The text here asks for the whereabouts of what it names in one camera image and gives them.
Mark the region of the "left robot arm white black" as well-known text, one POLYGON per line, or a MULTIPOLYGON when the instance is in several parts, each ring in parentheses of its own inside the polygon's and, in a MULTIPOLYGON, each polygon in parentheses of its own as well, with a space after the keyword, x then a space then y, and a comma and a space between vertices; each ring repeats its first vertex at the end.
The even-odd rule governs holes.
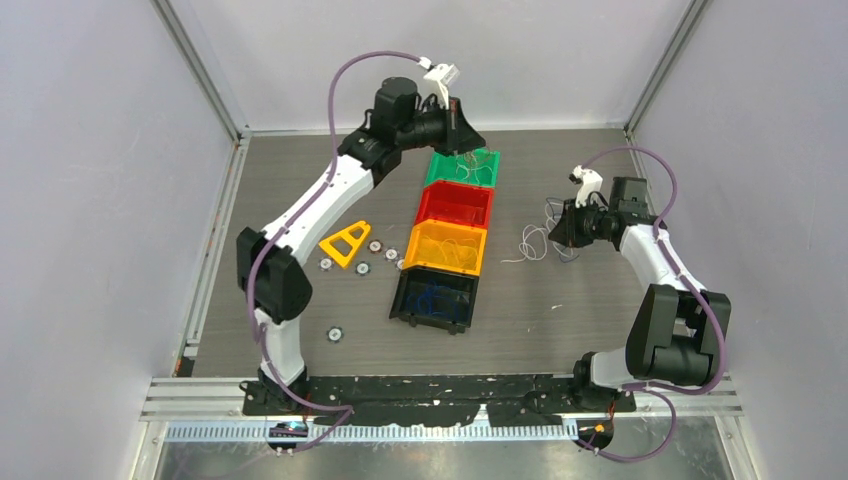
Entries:
POLYGON ((335 147, 318 180, 276 220, 237 237, 237 281, 261 349, 260 382, 280 412, 298 412, 307 398, 300 381, 300 320, 313 288, 306 260, 329 228, 401 163, 407 150, 464 154, 485 146, 465 119, 461 101, 445 80, 430 79, 430 93, 415 81, 390 77, 375 94, 363 124, 335 147))

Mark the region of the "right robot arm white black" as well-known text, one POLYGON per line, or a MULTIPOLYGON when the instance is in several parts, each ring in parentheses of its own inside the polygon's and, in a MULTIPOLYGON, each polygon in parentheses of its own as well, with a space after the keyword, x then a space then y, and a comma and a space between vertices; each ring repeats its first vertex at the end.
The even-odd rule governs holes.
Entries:
POLYGON ((569 178, 578 191, 565 200, 549 240, 569 248, 607 241, 645 288, 624 346, 588 352, 575 363, 572 400, 591 411, 639 387, 699 393, 721 374, 729 298, 708 291, 684 268, 664 221, 649 211, 646 180, 616 177, 605 198, 597 172, 577 169, 569 178))

